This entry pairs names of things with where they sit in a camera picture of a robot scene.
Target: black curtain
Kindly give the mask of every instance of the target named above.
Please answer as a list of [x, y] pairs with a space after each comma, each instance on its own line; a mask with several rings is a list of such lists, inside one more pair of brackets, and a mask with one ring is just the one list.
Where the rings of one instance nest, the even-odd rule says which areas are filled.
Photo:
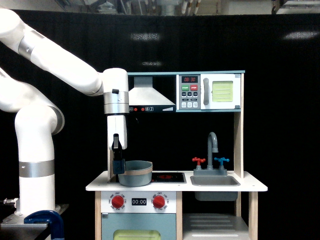
[[[319, 159], [320, 15], [126, 16], [16, 11], [22, 20], [98, 72], [233, 71], [244, 76], [244, 170], [268, 186], [259, 194], [259, 239], [315, 239]], [[294, 39], [290, 35], [311, 35]], [[147, 34], [145, 40], [139, 34]], [[103, 98], [88, 97], [0, 45], [0, 66], [32, 84], [64, 113], [53, 137], [56, 203], [66, 239], [94, 238], [94, 193], [85, 187], [107, 166]], [[19, 196], [15, 114], [0, 112], [0, 199]], [[155, 170], [192, 170], [206, 157], [209, 132], [233, 160], [233, 115], [128, 116], [127, 159]], [[226, 168], [232, 170], [233, 164]], [[248, 222], [248, 194], [242, 215]], [[223, 212], [224, 205], [183, 196], [183, 211]], [[227, 212], [232, 212], [228, 205]]]

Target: black cooktop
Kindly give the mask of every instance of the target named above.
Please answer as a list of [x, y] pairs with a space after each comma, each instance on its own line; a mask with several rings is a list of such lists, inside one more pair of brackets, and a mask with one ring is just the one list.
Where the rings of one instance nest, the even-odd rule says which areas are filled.
[[151, 183], [185, 184], [183, 172], [152, 172]]

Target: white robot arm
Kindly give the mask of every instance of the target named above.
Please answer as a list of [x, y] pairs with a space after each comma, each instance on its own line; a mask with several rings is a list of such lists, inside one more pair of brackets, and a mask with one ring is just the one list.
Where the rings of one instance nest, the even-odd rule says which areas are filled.
[[[114, 160], [122, 161], [119, 159], [121, 150], [127, 148], [124, 114], [129, 113], [128, 74], [125, 70], [111, 68], [98, 73], [84, 61], [26, 25], [15, 12], [8, 9], [0, 9], [0, 41], [76, 90], [88, 96], [103, 94], [108, 147], [115, 153]], [[114, 164], [113, 171], [115, 174], [124, 173], [124, 162]]]
[[18, 214], [55, 209], [54, 143], [64, 127], [62, 112], [30, 84], [12, 79], [0, 68], [0, 110], [17, 113], [19, 152]]
[[[98, 73], [70, 52], [26, 25], [8, 9], [0, 9], [0, 42], [41, 69], [88, 96], [104, 96], [113, 173], [124, 173], [127, 148], [124, 114], [129, 113], [128, 74], [120, 68]], [[23, 215], [55, 208], [52, 134], [64, 126], [62, 112], [35, 87], [16, 81], [0, 69], [0, 110], [18, 112], [15, 128], [19, 150], [20, 211]]]

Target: oven window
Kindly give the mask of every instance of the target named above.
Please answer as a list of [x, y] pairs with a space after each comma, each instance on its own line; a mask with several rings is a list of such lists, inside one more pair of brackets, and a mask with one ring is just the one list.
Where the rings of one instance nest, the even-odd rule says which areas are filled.
[[156, 230], [116, 230], [113, 240], [161, 240]]
[[233, 81], [213, 81], [212, 82], [212, 101], [213, 102], [232, 102], [234, 100]]

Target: gray pot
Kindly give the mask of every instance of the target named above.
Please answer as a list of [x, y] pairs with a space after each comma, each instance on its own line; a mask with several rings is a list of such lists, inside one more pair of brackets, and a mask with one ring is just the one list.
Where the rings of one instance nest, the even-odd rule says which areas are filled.
[[119, 183], [127, 187], [140, 187], [151, 182], [153, 164], [150, 161], [126, 161], [124, 174], [118, 174]]

